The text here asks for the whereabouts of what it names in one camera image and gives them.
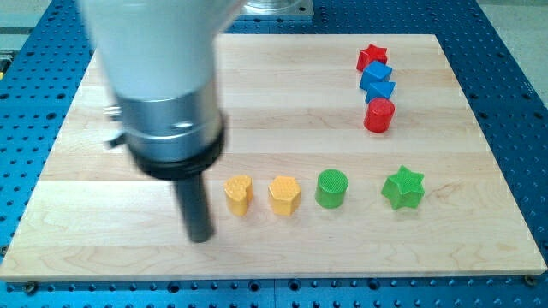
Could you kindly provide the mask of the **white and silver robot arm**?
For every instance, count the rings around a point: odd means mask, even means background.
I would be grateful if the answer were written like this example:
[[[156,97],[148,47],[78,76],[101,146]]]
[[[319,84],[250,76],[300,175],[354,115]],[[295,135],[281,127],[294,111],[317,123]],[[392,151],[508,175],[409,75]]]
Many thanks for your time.
[[[81,0],[100,54],[125,143],[146,174],[178,181],[220,155],[214,38],[241,0]]]

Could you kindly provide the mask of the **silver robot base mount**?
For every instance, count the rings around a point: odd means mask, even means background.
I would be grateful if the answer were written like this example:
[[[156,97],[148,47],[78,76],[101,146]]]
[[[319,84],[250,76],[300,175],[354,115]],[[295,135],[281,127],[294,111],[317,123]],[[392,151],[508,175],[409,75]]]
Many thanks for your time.
[[[240,12],[243,16],[259,17],[308,17],[313,14],[313,0],[248,0]]]

